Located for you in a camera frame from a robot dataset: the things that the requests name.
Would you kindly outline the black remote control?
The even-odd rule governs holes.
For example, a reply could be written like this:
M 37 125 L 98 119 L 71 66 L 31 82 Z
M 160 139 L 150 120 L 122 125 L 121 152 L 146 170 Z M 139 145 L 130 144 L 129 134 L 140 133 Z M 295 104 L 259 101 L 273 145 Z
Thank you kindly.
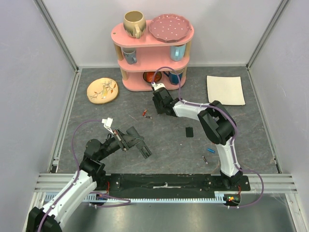
M 152 152 L 144 141 L 144 137 L 139 135 L 135 127 L 132 126 L 128 130 L 126 130 L 126 133 L 127 135 L 129 135 L 129 142 L 127 143 L 129 148 L 135 146 L 145 159 L 149 158 L 152 155 Z

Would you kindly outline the black remote battery cover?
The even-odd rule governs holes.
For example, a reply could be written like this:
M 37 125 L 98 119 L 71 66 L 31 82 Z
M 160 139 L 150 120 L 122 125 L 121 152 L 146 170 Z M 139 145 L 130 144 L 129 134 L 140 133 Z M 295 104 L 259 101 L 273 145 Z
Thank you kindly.
M 186 127 L 185 133 L 187 138 L 193 138 L 194 137 L 194 131 L 192 127 Z

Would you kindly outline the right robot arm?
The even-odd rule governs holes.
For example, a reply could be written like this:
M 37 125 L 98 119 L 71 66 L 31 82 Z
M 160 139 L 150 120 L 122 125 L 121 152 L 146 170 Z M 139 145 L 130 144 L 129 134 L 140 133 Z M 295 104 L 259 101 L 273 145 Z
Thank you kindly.
M 206 137 L 217 147 L 222 187 L 233 190 L 239 184 L 242 171 L 234 148 L 238 131 L 231 115 L 219 101 L 198 104 L 181 98 L 173 99 L 163 86 L 153 89 L 153 101 L 158 114 L 190 118 L 201 123 Z

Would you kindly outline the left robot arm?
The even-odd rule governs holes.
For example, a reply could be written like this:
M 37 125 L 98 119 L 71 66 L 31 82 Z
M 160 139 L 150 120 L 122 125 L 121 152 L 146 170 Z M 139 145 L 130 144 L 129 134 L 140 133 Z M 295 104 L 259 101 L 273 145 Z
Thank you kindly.
M 129 150 L 134 136 L 115 130 L 104 143 L 91 139 L 84 157 L 70 182 L 42 208 L 34 207 L 28 215 L 27 232 L 61 232 L 85 197 L 106 185 L 105 165 L 100 161 L 115 151 Z

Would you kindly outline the dark blue mug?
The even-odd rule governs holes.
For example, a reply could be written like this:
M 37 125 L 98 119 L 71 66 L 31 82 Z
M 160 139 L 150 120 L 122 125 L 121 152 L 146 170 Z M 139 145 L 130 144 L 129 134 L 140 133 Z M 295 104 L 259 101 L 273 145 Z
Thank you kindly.
M 183 76 L 183 69 L 174 71 L 163 72 L 169 78 L 172 85 L 178 85 Z

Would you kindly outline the orange red cup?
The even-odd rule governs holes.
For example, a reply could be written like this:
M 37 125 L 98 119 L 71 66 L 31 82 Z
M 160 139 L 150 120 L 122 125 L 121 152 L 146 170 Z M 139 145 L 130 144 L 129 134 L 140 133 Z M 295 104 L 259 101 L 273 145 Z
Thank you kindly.
M 160 79 L 161 79 L 161 73 L 160 73 L 160 72 L 158 72 L 158 73 L 155 75 L 154 78 L 153 78 L 153 76 L 154 76 L 154 72 L 146 72 L 145 75 L 144 75 L 144 79 L 145 79 L 145 81 L 148 82 L 148 83 L 152 83 L 153 81 L 154 81 L 155 83 L 157 83 L 158 81 L 160 81 Z

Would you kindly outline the pink three-tier shelf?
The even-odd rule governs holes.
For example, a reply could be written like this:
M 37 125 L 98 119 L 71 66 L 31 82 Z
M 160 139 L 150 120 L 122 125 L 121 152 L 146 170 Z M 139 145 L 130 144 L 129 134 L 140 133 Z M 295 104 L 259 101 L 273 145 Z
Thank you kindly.
M 144 72 L 154 72 L 163 66 L 175 70 L 183 70 L 181 85 L 186 81 L 186 69 L 190 59 L 191 40 L 194 35 L 194 28 L 191 27 L 188 35 L 176 43 L 164 43 L 158 41 L 151 35 L 149 28 L 140 39 L 127 35 L 123 23 L 112 29 L 111 38 L 117 53 L 118 65 L 122 74 L 122 82 L 125 88 L 130 91 L 150 91 L 151 85 L 143 79 Z M 185 44 L 184 57 L 180 61 L 173 61 L 170 58 L 170 46 Z M 128 64 L 124 58 L 122 48 L 135 48 L 137 63 Z

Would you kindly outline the beige bird pattern plate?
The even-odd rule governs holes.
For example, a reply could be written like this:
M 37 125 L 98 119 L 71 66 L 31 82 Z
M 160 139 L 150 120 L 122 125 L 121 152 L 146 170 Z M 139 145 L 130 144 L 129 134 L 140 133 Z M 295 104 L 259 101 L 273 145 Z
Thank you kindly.
M 93 81 L 87 88 L 87 97 L 93 104 L 105 104 L 113 101 L 119 93 L 117 82 L 103 77 Z

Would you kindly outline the light blue mug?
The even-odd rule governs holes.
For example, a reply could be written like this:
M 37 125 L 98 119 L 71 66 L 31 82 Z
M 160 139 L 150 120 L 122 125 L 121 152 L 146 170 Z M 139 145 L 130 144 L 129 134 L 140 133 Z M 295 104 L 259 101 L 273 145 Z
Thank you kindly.
M 173 61 L 180 61 L 184 57 L 186 44 L 171 46 L 170 47 L 170 58 Z

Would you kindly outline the grey blue mug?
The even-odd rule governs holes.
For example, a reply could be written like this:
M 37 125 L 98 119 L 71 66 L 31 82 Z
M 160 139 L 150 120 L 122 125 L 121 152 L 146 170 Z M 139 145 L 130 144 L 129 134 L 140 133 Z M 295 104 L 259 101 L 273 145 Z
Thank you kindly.
M 136 48 L 122 48 L 123 55 L 129 65 L 137 63 Z

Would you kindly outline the white square plate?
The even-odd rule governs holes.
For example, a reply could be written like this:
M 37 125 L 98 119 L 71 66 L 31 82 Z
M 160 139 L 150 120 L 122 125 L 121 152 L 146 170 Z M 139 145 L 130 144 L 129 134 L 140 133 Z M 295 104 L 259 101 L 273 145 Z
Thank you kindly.
M 245 105 L 241 77 L 210 76 L 206 78 L 209 102 L 219 101 L 222 105 Z

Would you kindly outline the pink dotted plate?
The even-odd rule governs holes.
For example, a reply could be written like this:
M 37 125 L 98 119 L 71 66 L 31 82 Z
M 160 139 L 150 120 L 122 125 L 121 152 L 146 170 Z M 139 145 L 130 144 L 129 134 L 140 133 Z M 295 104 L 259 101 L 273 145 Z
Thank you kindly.
M 192 31 L 192 26 L 184 16 L 162 14 L 151 20 L 150 34 L 158 41 L 175 43 L 185 38 Z

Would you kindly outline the beige ceramic mug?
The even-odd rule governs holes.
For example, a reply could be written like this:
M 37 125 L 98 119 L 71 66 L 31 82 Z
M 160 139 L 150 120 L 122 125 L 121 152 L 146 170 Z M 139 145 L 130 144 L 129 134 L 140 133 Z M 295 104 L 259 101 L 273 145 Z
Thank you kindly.
M 147 23 L 142 12 L 130 11 L 124 16 L 123 26 L 130 37 L 140 39 L 147 28 Z

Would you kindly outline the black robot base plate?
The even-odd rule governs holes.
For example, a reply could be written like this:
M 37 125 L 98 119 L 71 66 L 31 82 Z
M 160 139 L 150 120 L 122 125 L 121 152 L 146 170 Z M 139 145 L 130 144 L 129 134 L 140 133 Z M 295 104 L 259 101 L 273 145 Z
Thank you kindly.
M 216 191 L 250 191 L 247 176 L 227 189 L 220 175 L 211 174 L 111 174 L 96 190 L 109 190 L 119 198 L 212 198 Z

